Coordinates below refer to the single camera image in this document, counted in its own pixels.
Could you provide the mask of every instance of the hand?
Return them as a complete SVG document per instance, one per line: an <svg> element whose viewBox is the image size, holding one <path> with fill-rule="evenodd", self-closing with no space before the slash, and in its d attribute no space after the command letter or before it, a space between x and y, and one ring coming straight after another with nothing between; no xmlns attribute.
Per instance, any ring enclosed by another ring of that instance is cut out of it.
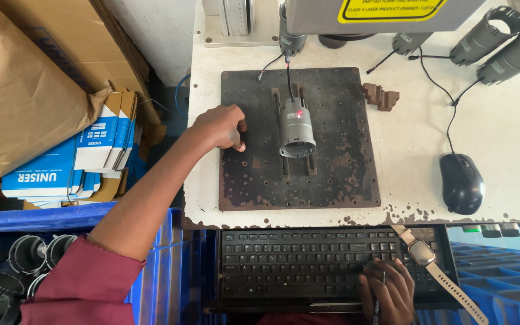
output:
<svg viewBox="0 0 520 325"><path fill-rule="evenodd" d="M380 302L380 324L382 325L409 325L414 320L413 294L414 281L408 270L397 258L392 266L375 258L374 264L379 270L364 268L359 277L361 283L362 308L366 319L372 324L374 306L370 288ZM385 272L385 284L382 284L382 271Z"/></svg>
<svg viewBox="0 0 520 325"><path fill-rule="evenodd" d="M219 105L200 114L188 130L198 133L201 141L210 144L210 149L233 147L237 151L244 151L246 145L240 140L240 133L236 127L240 132L246 132L248 129L240 107Z"/></svg>

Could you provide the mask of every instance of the space bar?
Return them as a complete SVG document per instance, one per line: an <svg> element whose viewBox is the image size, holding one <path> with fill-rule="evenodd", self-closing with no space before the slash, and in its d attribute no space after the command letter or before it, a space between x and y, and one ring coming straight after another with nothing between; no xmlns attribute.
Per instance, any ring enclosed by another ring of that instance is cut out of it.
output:
<svg viewBox="0 0 520 325"><path fill-rule="evenodd" d="M266 286L266 294L279 296L310 296L325 293L324 285Z"/></svg>

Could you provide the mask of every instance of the watch face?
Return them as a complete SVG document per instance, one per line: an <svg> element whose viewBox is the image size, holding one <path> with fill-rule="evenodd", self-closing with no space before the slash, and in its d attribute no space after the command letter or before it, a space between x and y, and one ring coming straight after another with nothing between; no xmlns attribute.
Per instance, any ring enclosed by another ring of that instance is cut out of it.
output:
<svg viewBox="0 0 520 325"><path fill-rule="evenodd" d="M426 267L435 260L435 253L424 240L415 240L408 246L408 253L420 266Z"/></svg>

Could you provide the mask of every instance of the brown paper bag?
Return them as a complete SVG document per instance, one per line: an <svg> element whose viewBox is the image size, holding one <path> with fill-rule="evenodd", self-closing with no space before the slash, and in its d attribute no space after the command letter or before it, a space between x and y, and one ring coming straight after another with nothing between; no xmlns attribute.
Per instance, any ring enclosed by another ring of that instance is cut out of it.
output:
<svg viewBox="0 0 520 325"><path fill-rule="evenodd" d="M0 11L0 177L96 120L85 92Z"/></svg>

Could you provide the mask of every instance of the pen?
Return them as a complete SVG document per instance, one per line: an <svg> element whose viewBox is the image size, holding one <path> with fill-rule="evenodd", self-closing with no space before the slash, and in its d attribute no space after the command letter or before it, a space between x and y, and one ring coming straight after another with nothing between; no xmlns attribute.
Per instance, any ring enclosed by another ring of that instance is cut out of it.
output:
<svg viewBox="0 0 520 325"><path fill-rule="evenodd" d="M382 284L386 280L386 273L382 272ZM372 318L372 325L379 325L379 314L380 314L380 302L376 299L376 305L374 306L374 317Z"/></svg>

